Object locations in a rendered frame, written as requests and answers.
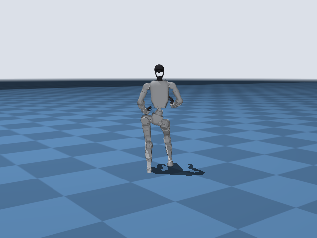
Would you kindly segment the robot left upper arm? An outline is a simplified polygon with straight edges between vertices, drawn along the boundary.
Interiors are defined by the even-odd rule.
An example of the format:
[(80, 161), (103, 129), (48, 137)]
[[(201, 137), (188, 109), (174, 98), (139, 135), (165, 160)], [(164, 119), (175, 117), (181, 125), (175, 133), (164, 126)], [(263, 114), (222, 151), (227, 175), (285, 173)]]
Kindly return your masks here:
[(145, 104), (144, 98), (145, 98), (145, 96), (146, 96), (146, 94), (147, 94), (147, 90), (149, 90), (149, 89), (150, 89), (150, 83), (145, 83), (145, 84), (143, 85), (143, 88), (142, 88), (142, 90), (141, 90), (139, 99), (138, 99), (138, 101), (137, 101), (137, 104), (138, 104), (138, 105), (143, 106), (143, 105)]

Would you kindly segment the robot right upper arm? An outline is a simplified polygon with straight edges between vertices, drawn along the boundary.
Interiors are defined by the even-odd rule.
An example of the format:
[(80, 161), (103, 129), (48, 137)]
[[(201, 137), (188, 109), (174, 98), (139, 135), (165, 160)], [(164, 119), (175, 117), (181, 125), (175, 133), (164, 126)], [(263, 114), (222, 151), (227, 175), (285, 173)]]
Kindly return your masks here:
[(169, 88), (173, 89), (173, 93), (174, 93), (174, 95), (176, 97), (176, 100), (175, 100), (176, 104), (179, 105), (179, 104), (183, 103), (183, 100), (181, 98), (180, 92), (179, 92), (177, 86), (175, 85), (175, 83), (169, 82), (168, 84), (169, 84)]

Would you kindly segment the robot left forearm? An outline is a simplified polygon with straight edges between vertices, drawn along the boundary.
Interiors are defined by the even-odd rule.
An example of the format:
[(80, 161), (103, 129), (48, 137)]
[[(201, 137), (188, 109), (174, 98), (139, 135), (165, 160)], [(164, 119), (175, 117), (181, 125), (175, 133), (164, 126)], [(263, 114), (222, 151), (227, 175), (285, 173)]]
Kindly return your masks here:
[(147, 115), (148, 115), (148, 113), (150, 112), (150, 111), (148, 111), (148, 110), (146, 109), (145, 105), (143, 105), (143, 106), (138, 105), (138, 107), (141, 109), (142, 113), (144, 113), (144, 114), (147, 114)]

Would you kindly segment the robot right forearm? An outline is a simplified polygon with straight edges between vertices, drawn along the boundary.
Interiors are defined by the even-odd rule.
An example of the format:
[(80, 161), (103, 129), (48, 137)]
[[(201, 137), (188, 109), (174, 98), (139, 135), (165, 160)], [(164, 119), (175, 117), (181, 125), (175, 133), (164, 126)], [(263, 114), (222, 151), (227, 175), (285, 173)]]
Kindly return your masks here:
[[(182, 104), (182, 103), (181, 103)], [(181, 104), (176, 104), (176, 102), (173, 102), (173, 104), (170, 104), (172, 108), (177, 108), (178, 106), (180, 106)]]

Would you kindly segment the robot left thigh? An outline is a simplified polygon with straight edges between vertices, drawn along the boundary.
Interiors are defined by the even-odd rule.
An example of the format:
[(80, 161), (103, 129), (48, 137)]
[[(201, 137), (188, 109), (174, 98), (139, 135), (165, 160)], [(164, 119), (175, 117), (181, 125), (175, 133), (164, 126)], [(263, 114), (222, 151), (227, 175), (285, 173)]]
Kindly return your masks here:
[(151, 125), (149, 123), (150, 119), (151, 119), (151, 115), (141, 116), (142, 129), (143, 129), (147, 149), (153, 148), (153, 144), (151, 142)]

